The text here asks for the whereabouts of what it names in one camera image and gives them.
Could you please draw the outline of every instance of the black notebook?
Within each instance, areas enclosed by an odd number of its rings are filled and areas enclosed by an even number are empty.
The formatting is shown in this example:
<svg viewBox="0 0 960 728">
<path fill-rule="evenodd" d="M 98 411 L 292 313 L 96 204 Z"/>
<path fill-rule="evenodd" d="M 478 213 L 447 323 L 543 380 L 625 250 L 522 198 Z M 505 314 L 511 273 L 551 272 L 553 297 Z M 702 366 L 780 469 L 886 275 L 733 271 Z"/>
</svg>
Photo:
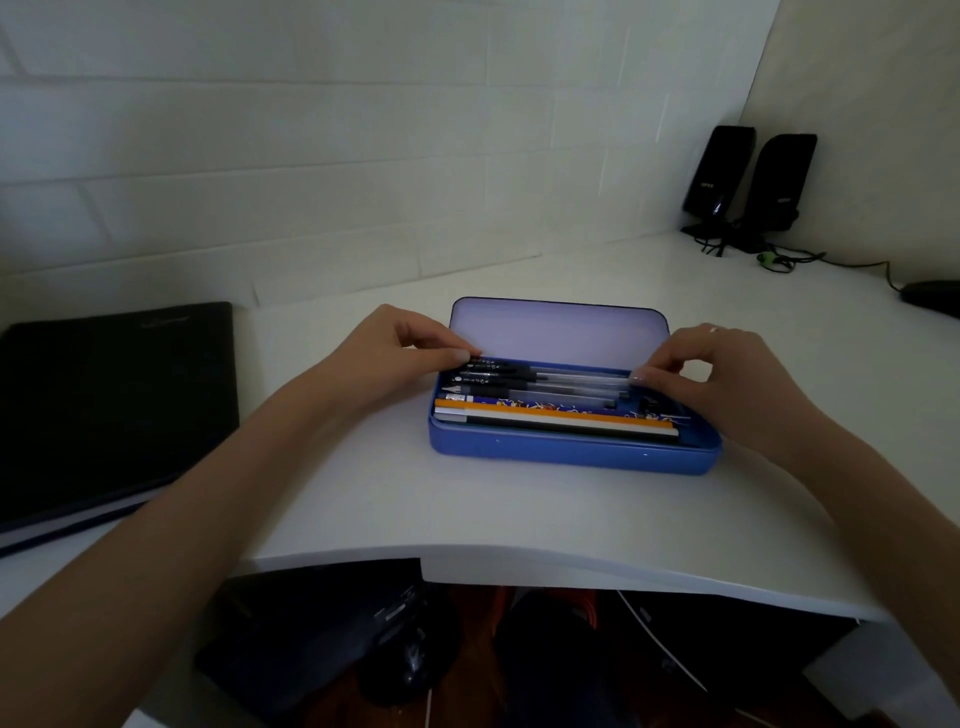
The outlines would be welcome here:
<svg viewBox="0 0 960 728">
<path fill-rule="evenodd" d="M 229 303 L 0 337 L 0 555 L 131 512 L 239 425 Z"/>
</svg>

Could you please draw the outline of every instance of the hand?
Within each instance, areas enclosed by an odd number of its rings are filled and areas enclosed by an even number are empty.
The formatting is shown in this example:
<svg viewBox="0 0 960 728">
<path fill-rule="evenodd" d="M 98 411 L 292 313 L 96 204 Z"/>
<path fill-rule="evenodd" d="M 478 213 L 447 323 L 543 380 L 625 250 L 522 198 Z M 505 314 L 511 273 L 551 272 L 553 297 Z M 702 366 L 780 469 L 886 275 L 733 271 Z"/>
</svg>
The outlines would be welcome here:
<svg viewBox="0 0 960 728">
<path fill-rule="evenodd" d="M 466 364 L 480 350 L 440 322 L 383 304 L 304 376 L 364 407 L 423 375 Z"/>
<path fill-rule="evenodd" d="M 708 381 L 679 374 L 694 359 L 713 365 Z M 681 328 L 631 380 L 688 405 L 727 437 L 783 467 L 830 424 L 763 339 L 739 328 Z"/>
</svg>

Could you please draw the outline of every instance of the pencil case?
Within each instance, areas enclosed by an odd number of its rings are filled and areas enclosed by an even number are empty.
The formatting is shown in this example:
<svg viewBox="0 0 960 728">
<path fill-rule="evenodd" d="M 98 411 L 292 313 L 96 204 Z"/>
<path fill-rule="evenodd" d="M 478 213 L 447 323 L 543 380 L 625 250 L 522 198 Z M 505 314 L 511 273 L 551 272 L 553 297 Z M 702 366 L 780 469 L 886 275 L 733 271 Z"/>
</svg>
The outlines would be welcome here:
<svg viewBox="0 0 960 728">
<path fill-rule="evenodd" d="M 474 297 L 453 305 L 450 328 L 479 347 L 485 357 L 558 372 L 609 376 L 628 374 L 669 335 L 666 319 L 651 308 Z M 722 450 L 716 430 L 675 402 L 670 411 L 681 415 L 675 419 L 679 433 L 675 437 L 624 439 L 621 433 L 557 431 L 565 428 L 554 426 L 557 419 L 547 417 L 529 418 L 543 421 L 542 428 L 535 422 L 523 428 L 501 426 L 493 419 L 499 410 L 494 407 L 487 407 L 489 415 L 471 412 L 483 417 L 470 417 L 469 423 L 451 422 L 457 418 L 444 414 L 451 411 L 444 402 L 449 389 L 444 387 L 450 383 L 448 375 L 438 376 L 428 417 L 430 444 L 444 454 L 703 474 Z M 619 401 L 616 408 L 636 409 L 645 394 L 632 388 L 629 400 Z"/>
</svg>

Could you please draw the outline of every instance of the white desk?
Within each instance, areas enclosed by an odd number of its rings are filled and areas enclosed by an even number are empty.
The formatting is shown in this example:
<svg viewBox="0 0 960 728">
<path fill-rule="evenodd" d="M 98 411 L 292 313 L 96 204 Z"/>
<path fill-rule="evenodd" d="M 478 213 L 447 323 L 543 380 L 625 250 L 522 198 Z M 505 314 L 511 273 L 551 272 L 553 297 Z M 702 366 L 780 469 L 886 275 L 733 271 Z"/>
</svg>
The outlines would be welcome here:
<svg viewBox="0 0 960 728">
<path fill-rule="evenodd" d="M 960 321 L 862 273 L 777 276 L 751 256 L 701 255 L 678 233 L 239 312 L 242 412 L 378 303 L 446 320 L 461 296 L 650 306 L 672 328 L 759 331 L 814 401 L 960 522 Z M 239 570 L 416 556 L 428 578 L 645 586 L 884 617 L 815 501 L 736 446 L 703 477 L 474 460 L 430 448 L 427 408 L 423 389 L 347 434 L 291 488 Z M 106 530 L 0 560 L 0 614 Z"/>
</svg>

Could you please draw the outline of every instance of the computer speaker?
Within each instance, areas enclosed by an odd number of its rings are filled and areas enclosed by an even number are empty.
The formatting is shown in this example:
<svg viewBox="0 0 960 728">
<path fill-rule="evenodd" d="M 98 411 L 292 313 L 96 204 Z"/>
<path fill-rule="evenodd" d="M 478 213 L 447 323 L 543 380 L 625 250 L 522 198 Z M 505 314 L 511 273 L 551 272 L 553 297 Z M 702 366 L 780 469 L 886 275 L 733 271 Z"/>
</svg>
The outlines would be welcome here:
<svg viewBox="0 0 960 728">
<path fill-rule="evenodd" d="M 741 225 L 756 232 L 788 231 L 817 147 L 813 133 L 784 133 L 763 145 Z"/>
<path fill-rule="evenodd" d="M 702 222 L 687 226 L 682 232 L 705 239 L 723 237 L 730 227 L 727 210 L 755 145 L 753 127 L 722 126 L 713 130 L 684 200 L 684 211 Z"/>
</svg>

